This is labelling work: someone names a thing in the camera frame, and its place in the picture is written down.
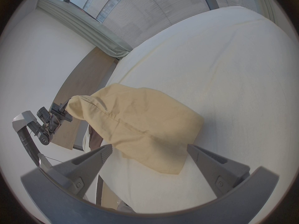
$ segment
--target yellow fabric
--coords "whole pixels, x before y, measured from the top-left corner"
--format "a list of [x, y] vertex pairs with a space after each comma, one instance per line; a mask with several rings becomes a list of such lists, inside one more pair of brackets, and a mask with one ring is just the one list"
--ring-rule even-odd
[[204, 119], [153, 89], [107, 86], [73, 96], [66, 107], [123, 154], [160, 173], [179, 174]]

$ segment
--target green curtain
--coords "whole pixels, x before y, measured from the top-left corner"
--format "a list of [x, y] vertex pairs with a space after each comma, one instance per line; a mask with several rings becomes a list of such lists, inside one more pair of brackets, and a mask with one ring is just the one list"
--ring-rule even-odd
[[125, 57], [132, 47], [81, 9], [61, 0], [39, 0], [37, 8], [50, 14], [107, 55]]

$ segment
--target bed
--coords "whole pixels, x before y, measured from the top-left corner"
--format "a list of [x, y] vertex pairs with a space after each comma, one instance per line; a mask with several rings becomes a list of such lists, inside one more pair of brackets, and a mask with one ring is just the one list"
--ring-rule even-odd
[[[270, 20], [226, 7], [146, 40], [118, 63], [107, 85], [170, 95], [204, 117], [196, 140], [201, 147], [249, 165], [251, 172], [264, 166], [279, 174], [251, 221], [256, 223], [282, 198], [299, 166], [298, 51]], [[191, 157], [179, 175], [160, 174], [113, 149], [99, 174], [137, 213], [178, 211], [216, 198]]]

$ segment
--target gray gripper bracket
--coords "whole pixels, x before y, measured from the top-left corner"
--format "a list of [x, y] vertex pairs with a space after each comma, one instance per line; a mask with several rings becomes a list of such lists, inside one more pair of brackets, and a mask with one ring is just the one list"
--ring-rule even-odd
[[187, 152], [200, 169], [217, 197], [221, 197], [247, 177], [250, 167], [198, 146], [188, 144]]
[[83, 198], [111, 154], [112, 145], [104, 145], [44, 171], [65, 189]]

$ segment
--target wood panel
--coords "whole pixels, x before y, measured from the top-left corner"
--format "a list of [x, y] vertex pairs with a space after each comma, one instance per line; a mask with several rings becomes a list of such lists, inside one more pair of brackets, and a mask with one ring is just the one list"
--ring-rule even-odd
[[[75, 95], [92, 95], [109, 67], [113, 62], [117, 61], [98, 47], [95, 47], [68, 76], [53, 102], [60, 104]], [[52, 143], [73, 149], [80, 122], [80, 120], [75, 118], [73, 118], [72, 122], [64, 121], [63, 125], [53, 136]]]

